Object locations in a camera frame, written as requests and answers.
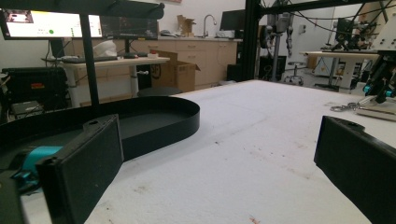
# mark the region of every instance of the sink faucet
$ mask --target sink faucet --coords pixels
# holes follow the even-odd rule
[[[206,16],[205,16],[205,19],[204,19],[204,35],[203,35],[203,37],[209,36],[209,32],[206,30],[206,19],[207,19],[208,17],[211,17],[211,18],[213,19],[213,24],[214,24],[214,25],[218,24],[218,23],[216,22],[216,19],[215,19],[211,14],[206,15]]]

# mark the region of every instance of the black plastic tray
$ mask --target black plastic tray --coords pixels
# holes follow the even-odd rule
[[[193,135],[199,128],[200,107],[191,101],[167,96],[135,98],[92,107],[18,119],[0,125],[0,169],[23,148],[62,146],[82,132],[88,120],[119,114],[124,161],[168,146]]]

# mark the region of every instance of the countertop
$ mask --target countertop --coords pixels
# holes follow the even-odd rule
[[[256,80],[176,97],[201,107],[198,132],[125,162],[86,223],[370,223],[314,163],[325,115],[396,147],[395,122],[330,110],[359,96]],[[23,201],[50,223],[42,194]]]
[[[158,40],[181,40],[181,41],[235,41],[242,42],[242,39],[235,38],[217,38],[214,36],[208,37],[172,37],[172,36],[158,36]]]

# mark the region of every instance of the white table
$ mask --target white table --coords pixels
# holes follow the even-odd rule
[[[125,162],[87,223],[370,223],[313,161],[323,115],[396,147],[394,122],[330,110],[359,96],[249,81],[178,97],[201,107],[198,132]],[[42,195],[24,204],[50,223]]]
[[[122,95],[125,93],[131,93],[132,96],[136,96],[139,91],[137,82],[137,65],[143,64],[154,64],[154,63],[165,63],[169,61],[169,58],[158,57],[156,59],[150,58],[138,58],[138,59],[120,59],[116,61],[107,61],[95,63],[96,69],[106,69],[110,67],[129,66],[130,70],[130,82],[124,79],[114,79],[111,81],[97,83],[99,96],[110,97]],[[69,86],[69,93],[72,102],[72,107],[80,107],[83,102],[90,101],[90,91],[88,85],[77,85],[75,72],[77,70],[86,70],[85,63],[62,63],[67,75],[67,84]]]
[[[378,58],[378,54],[374,53],[302,51],[300,54],[311,57],[339,58],[341,61],[345,62],[346,66],[339,88],[339,92],[343,93],[350,93],[350,83],[352,81],[353,72],[355,71],[355,64],[361,63],[364,59],[375,61]]]

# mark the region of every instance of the computer monitor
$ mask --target computer monitor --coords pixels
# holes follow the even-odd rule
[[[102,36],[115,39],[157,39],[156,20],[124,17],[100,17]]]
[[[82,37],[78,14],[6,8],[1,8],[0,13],[0,27],[5,40]],[[99,16],[89,18],[91,36],[102,37]]]
[[[245,10],[223,11],[220,30],[241,31],[245,29]]]
[[[81,38],[78,14],[33,10],[0,10],[0,27],[8,39]],[[89,16],[92,38],[157,39],[156,20]]]

